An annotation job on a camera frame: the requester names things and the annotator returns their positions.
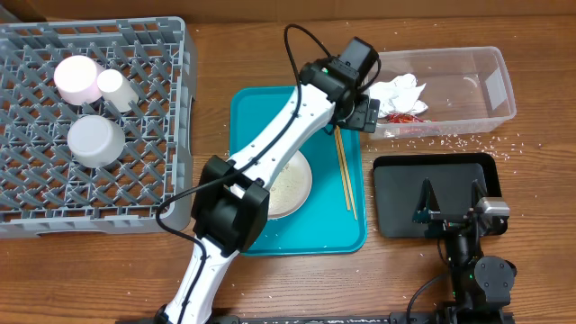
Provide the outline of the grey bowl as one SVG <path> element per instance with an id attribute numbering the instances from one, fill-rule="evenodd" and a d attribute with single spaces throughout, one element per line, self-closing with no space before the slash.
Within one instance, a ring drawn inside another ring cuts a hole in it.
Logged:
<path id="1" fill-rule="evenodd" d="M 124 144 L 122 128 L 100 115 L 78 119 L 67 133 L 67 145 L 76 161 L 84 167 L 109 166 L 120 156 Z"/>

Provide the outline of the white napkin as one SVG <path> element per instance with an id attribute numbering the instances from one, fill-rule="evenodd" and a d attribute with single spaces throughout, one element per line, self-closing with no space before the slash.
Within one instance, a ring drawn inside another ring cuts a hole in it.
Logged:
<path id="1" fill-rule="evenodd" d="M 384 118 L 392 113 L 418 115 L 425 112 L 428 105 L 419 98 L 426 84 L 417 85 L 417 82 L 413 74 L 404 74 L 390 82 L 380 81 L 371 85 L 367 93 L 380 103 L 378 117 Z"/>

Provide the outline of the white plastic cup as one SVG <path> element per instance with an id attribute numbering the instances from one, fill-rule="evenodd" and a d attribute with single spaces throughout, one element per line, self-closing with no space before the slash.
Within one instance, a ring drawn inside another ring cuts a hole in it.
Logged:
<path id="1" fill-rule="evenodd" d="M 116 69 L 106 69 L 96 79 L 102 97 L 111 102 L 120 113 L 131 110 L 130 102 L 139 100 L 129 80 Z"/>

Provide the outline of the small pink bowl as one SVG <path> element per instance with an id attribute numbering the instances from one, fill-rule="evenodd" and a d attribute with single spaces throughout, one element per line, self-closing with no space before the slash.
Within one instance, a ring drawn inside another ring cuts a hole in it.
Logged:
<path id="1" fill-rule="evenodd" d="M 63 59 L 54 70 L 54 82 L 60 97 L 68 104 L 91 104 L 102 97 L 97 78 L 104 67 L 93 59 L 75 55 Z"/>

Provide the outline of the red snack wrapper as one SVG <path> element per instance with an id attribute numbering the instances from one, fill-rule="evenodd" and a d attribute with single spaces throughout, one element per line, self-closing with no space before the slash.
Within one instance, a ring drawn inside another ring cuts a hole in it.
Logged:
<path id="1" fill-rule="evenodd" d="M 398 127 L 391 127 L 388 132 L 395 137 L 400 137 L 420 134 L 425 130 L 425 128 L 420 126 L 412 126 L 412 123 L 426 123 L 430 122 L 430 120 L 421 119 L 414 114 L 393 112 L 384 117 L 384 122 L 386 124 L 398 124 Z"/>

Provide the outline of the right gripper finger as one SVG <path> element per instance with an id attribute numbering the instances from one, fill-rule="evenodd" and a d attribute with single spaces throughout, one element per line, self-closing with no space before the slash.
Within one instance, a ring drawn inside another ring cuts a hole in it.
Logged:
<path id="1" fill-rule="evenodd" d="M 440 213 L 440 208 L 433 186 L 428 178 L 422 182 L 420 197 L 415 210 L 415 216 L 434 216 Z"/>
<path id="2" fill-rule="evenodd" d="M 474 179 L 472 181 L 471 207 L 475 208 L 486 196 L 486 188 L 477 179 Z"/>

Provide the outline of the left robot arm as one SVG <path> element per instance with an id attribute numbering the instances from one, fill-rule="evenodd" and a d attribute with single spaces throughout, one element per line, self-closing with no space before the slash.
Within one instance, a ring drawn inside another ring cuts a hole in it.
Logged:
<path id="1" fill-rule="evenodd" d="M 373 132 L 377 102 L 363 81 L 379 63 L 377 51 L 353 38 L 342 54 L 305 64 L 280 112 L 229 159 L 211 157 L 200 183 L 173 196 L 193 195 L 193 254 L 174 299 L 156 323 L 205 323 L 233 259 L 260 236 L 268 218 L 270 189 L 282 168 L 318 130 L 331 124 Z"/>

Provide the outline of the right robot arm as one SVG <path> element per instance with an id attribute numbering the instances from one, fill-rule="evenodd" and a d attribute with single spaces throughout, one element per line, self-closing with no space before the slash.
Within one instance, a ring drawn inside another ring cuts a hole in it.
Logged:
<path id="1" fill-rule="evenodd" d="M 405 311 L 408 323 L 436 324 L 514 324 L 511 290 L 518 270 L 506 259 L 486 256 L 481 238 L 500 235 L 508 228 L 510 208 L 500 197 L 490 197 L 486 189 L 472 181 L 472 203 L 467 212 L 449 214 L 440 210 L 429 179 L 422 183 L 412 220 L 426 224 L 425 237 L 445 244 L 447 272 L 429 280 L 412 296 Z M 452 301 L 440 303 L 426 315 L 412 315 L 418 296 L 444 278 L 452 285 Z"/>

